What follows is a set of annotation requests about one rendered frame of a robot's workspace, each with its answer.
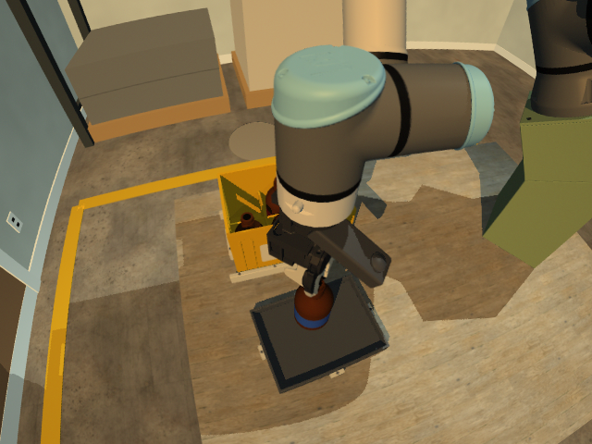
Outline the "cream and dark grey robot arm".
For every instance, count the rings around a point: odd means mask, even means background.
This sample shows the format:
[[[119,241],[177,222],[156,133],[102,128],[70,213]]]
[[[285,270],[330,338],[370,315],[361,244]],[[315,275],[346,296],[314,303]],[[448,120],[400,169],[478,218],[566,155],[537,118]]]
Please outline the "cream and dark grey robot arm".
[[[592,0],[526,3],[536,62],[532,109],[592,115]],[[302,49],[276,70],[277,200],[301,225],[337,224],[307,237],[375,288],[391,258],[346,219],[365,161],[478,144],[494,96],[475,66],[408,64],[406,0],[342,0],[342,14],[342,46]]]

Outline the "yellow bottle crate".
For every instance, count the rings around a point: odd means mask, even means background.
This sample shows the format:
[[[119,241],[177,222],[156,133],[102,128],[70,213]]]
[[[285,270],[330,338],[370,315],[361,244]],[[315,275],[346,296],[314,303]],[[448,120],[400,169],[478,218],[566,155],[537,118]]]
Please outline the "yellow bottle crate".
[[[276,176],[276,163],[217,173],[228,243],[238,273],[283,263],[268,254],[266,237],[278,215],[268,216],[265,205],[265,196]],[[245,212],[252,213],[263,227],[235,232]]]

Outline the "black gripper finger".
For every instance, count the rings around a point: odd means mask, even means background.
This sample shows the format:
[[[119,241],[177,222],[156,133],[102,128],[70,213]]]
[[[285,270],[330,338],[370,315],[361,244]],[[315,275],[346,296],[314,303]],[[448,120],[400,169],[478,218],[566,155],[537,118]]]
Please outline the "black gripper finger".
[[[330,269],[330,267],[331,267],[331,265],[332,265],[332,262],[333,262],[333,260],[334,260],[334,258],[332,257],[332,258],[330,259],[330,261],[329,261],[329,263],[328,263],[327,267],[324,269],[324,271],[323,271],[323,273],[322,273],[322,277],[321,277],[322,279],[326,279],[326,278],[327,278],[327,275],[328,275],[328,272],[329,272],[329,269]]]
[[[284,273],[287,277],[303,286],[304,292],[307,296],[313,297],[318,292],[319,280],[322,276],[322,274],[317,274],[317,268],[318,267],[312,265],[308,270],[297,265],[296,269],[286,267],[284,269]]]

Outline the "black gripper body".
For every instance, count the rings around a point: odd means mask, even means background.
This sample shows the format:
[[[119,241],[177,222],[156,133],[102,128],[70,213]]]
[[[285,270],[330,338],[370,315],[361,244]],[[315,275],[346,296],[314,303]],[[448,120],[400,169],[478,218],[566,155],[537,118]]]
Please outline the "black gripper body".
[[[277,190],[273,192],[271,199],[272,204],[279,206]],[[335,227],[337,224],[330,227],[314,228],[301,225],[292,220],[296,223],[295,225],[284,213],[282,223],[282,213],[283,211],[279,206],[279,216],[266,234],[269,255],[291,266],[297,264],[307,269],[310,269],[312,265],[318,266],[317,274],[321,275],[331,256],[311,241],[307,235],[310,230],[326,230]]]

